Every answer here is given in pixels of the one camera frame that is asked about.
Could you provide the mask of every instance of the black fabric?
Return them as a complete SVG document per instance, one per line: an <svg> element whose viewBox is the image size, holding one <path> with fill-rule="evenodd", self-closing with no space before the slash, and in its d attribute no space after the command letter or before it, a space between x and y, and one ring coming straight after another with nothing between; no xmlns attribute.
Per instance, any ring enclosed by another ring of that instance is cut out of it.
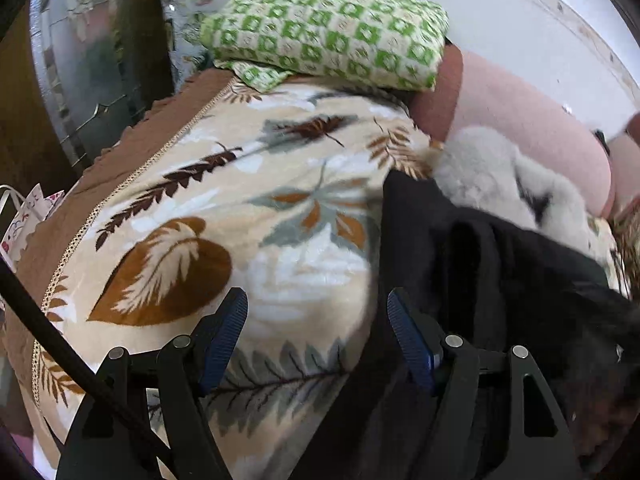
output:
<svg viewBox="0 0 640 480"><path fill-rule="evenodd" d="M293 480L411 477L437 405L412 383L386 318L386 297L397 286L444 330L476 347L529 348L565 413L577 412L578 421L584 404L575 399L589 390L585 383L603 386L617 364L613 339L624 339L630 359L636 352L631 347L638 346L632 342L640 336L638 321L626 318L632 305L608 295L595 261L478 210L458 208L432 180L392 171L384 186L378 309L370 337ZM580 295L581 287L586 291ZM600 308L601 291L616 304L610 316ZM601 323L610 330L603 334ZM620 388L636 369L623 365ZM478 397L468 478L500 463L507 401L499 390Z"/></svg>

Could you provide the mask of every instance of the pink fabric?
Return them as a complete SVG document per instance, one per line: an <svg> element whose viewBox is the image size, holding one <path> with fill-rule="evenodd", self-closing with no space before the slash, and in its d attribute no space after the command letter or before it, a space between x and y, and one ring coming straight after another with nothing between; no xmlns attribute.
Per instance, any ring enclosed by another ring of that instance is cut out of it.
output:
<svg viewBox="0 0 640 480"><path fill-rule="evenodd" d="M616 180L613 216L623 215L640 196L640 146L624 134L609 141L611 167Z"/></svg>
<svg viewBox="0 0 640 480"><path fill-rule="evenodd" d="M595 136L521 78L472 52L463 51L463 63L450 132L473 124L494 128L525 155L571 180L591 214L607 216L612 202L611 170Z"/></svg>

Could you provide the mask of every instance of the leaf-patterned blanket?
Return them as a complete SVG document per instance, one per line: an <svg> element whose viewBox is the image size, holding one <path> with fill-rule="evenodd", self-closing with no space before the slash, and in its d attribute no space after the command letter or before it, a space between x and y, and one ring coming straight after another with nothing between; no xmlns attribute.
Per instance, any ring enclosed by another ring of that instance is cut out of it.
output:
<svg viewBox="0 0 640 480"><path fill-rule="evenodd" d="M234 478L285 478L369 333L386 174L426 177L439 151L380 91L307 78L258 94L233 80L95 208L47 317L95 370L115 346L190 333L242 287L249 317L204 409ZM82 391L38 344L33 393L64 439Z"/></svg>

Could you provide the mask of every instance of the silver bolt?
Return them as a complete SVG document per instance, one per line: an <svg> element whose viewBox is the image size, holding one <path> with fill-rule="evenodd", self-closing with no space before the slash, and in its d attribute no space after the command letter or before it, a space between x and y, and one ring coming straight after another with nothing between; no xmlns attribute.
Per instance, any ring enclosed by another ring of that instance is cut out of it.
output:
<svg viewBox="0 0 640 480"><path fill-rule="evenodd" d="M174 346L176 348L187 348L191 343L191 338L188 335L179 335L174 339Z"/></svg>
<svg viewBox="0 0 640 480"><path fill-rule="evenodd" d="M524 359L529 355L529 350L524 348L524 346L516 345L513 347L513 355L519 357L520 359Z"/></svg>
<svg viewBox="0 0 640 480"><path fill-rule="evenodd" d="M116 346L116 348L112 348L109 350L109 359L120 359L124 355L124 348L122 346Z"/></svg>
<svg viewBox="0 0 640 480"><path fill-rule="evenodd" d="M455 334L446 336L444 342L452 348L460 348L462 346L462 338L459 335Z"/></svg>

